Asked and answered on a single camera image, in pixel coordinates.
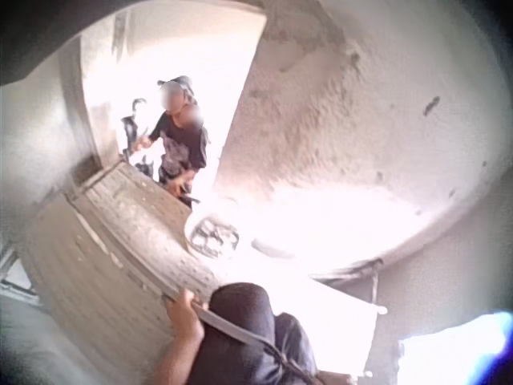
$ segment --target wrist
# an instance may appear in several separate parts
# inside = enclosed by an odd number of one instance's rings
[[[179,334],[175,337],[175,343],[187,347],[199,347],[203,341],[204,333]]]
[[[186,179],[185,179],[185,175],[184,174],[181,174],[181,175],[178,175],[174,180],[173,182],[179,186],[183,185],[185,183]]]

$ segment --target bright light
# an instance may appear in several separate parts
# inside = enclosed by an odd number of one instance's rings
[[[293,253],[303,267],[322,272],[374,258],[409,239],[429,223],[417,207],[384,188],[351,185],[274,189],[272,204],[255,217],[256,236]]]
[[[157,80],[169,80],[179,75],[192,79],[211,142],[207,168],[200,171],[194,184],[194,196],[200,199],[212,193],[219,157],[264,22],[262,17],[261,24],[251,33],[174,38],[146,47],[126,58],[117,69],[117,86],[112,95],[112,111],[117,115],[114,121],[131,114],[133,99],[144,97],[151,114],[150,127],[155,126],[162,113]]]
[[[436,334],[402,341],[398,385],[473,385],[500,355],[513,330],[508,313],[483,315]]]

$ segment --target rough wall surface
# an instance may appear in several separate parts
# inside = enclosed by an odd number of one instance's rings
[[[309,271],[341,267],[395,248],[505,172],[511,96],[456,3],[264,3],[216,179],[258,237]]]
[[[87,113],[76,87],[77,41],[54,53],[27,78],[0,88],[2,227],[16,234],[49,194],[95,171]]]

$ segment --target person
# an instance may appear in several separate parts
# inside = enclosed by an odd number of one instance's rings
[[[190,96],[194,97],[194,91],[192,90],[192,79],[189,78],[188,76],[181,75],[181,76],[178,76],[177,78],[171,79],[170,82],[177,82],[184,90],[187,91],[187,93]],[[161,87],[165,83],[166,82],[164,82],[163,80],[159,80],[157,82],[157,86]],[[192,102],[196,105],[198,104],[196,99],[194,99]]]
[[[135,99],[131,104],[131,116],[121,119],[123,130],[118,134],[118,145],[122,157],[133,166],[137,167],[145,175],[152,177],[153,160],[147,158],[146,154],[134,156],[132,147],[138,137],[147,134],[147,102],[146,99]]]
[[[133,149],[150,148],[159,138],[162,139],[164,154],[159,182],[190,207],[191,202],[183,195],[191,192],[194,177],[207,165],[208,133],[189,86],[171,80],[162,84],[160,92],[165,112],[151,134],[139,138]]]
[[[175,340],[156,368],[156,385],[305,384],[269,354],[203,326],[192,308],[194,294],[183,291],[166,301]],[[300,323],[290,314],[274,316],[265,289],[235,283],[216,290],[213,313],[273,343],[311,378],[317,373],[313,350]]]

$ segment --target dark hair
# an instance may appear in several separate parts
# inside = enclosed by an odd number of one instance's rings
[[[182,88],[187,88],[187,90],[191,93],[192,96],[194,96],[194,91],[192,90],[192,79],[188,76],[181,75],[177,78],[169,80],[170,82],[177,82]],[[163,80],[157,80],[157,86],[161,87],[164,83]]]
[[[133,102],[131,102],[131,111],[135,112],[135,107],[137,106],[137,104],[141,104],[141,103],[146,103],[146,99],[138,98],[138,99],[135,99]]]

